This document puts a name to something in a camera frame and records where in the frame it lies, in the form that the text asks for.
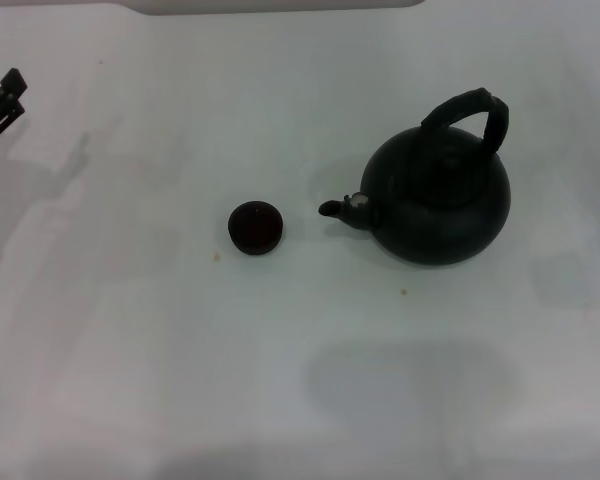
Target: kettle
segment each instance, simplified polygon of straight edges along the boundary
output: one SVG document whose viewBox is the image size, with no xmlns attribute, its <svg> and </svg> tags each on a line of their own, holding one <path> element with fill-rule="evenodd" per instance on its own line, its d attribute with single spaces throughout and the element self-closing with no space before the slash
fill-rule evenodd
<svg viewBox="0 0 600 480">
<path fill-rule="evenodd" d="M 481 112 L 489 114 L 484 138 L 451 127 Z M 496 153 L 508 127 L 509 108 L 484 88 L 454 97 L 376 151 L 360 192 L 322 204 L 319 213 L 370 230 L 414 263 L 468 259 L 496 238 L 509 214 L 509 179 Z"/>
</svg>

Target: kettle body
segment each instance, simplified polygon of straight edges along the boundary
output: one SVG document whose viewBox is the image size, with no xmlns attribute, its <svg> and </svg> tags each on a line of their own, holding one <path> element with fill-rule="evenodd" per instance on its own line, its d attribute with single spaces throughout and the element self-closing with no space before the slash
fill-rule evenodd
<svg viewBox="0 0 600 480">
<path fill-rule="evenodd" d="M 451 127 L 489 112 L 483 139 Z M 422 126 L 388 140 L 365 168 L 360 191 L 320 207 L 353 228 L 370 230 L 408 261 L 446 265 L 484 250 L 504 226 L 509 180 L 496 151 L 508 129 L 508 108 L 484 89 L 455 97 Z"/>
</svg>

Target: kettle handle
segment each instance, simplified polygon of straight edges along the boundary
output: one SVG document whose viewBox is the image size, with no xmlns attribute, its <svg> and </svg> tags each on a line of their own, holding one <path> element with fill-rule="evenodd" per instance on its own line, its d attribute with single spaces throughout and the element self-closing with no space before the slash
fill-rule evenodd
<svg viewBox="0 0 600 480">
<path fill-rule="evenodd" d="M 422 121 L 422 129 L 428 132 L 448 128 L 464 118 L 482 112 L 489 113 L 489 118 L 480 147 L 482 153 L 490 158 L 498 151 L 507 135 L 509 107 L 484 88 L 463 93 L 446 101 Z"/>
</svg>

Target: kettle spout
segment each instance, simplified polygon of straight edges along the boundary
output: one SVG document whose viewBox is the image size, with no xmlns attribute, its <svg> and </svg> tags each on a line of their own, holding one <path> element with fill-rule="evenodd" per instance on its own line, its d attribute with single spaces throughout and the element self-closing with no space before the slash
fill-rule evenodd
<svg viewBox="0 0 600 480">
<path fill-rule="evenodd" d="M 347 195 L 343 202 L 329 200 L 320 205 L 318 213 L 324 217 L 333 217 L 358 230 L 370 230 L 374 225 L 374 209 L 369 197 L 355 193 Z"/>
</svg>

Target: black round object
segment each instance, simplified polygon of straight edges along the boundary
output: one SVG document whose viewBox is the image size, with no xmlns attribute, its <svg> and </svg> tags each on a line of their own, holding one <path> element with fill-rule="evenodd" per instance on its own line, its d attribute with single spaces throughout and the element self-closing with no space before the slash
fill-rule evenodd
<svg viewBox="0 0 600 480">
<path fill-rule="evenodd" d="M 231 241 L 247 255 L 264 255 L 276 248 L 282 226 L 282 215 L 266 202 L 243 203 L 229 217 Z"/>
<path fill-rule="evenodd" d="M 483 139 L 450 127 L 480 112 L 489 113 Z M 371 230 L 385 248 L 412 262 L 470 258 L 495 239 L 509 214 L 509 179 L 496 154 L 508 126 L 508 107 L 485 89 L 452 98 L 420 127 L 380 147 L 359 193 L 319 211 Z"/>
</svg>

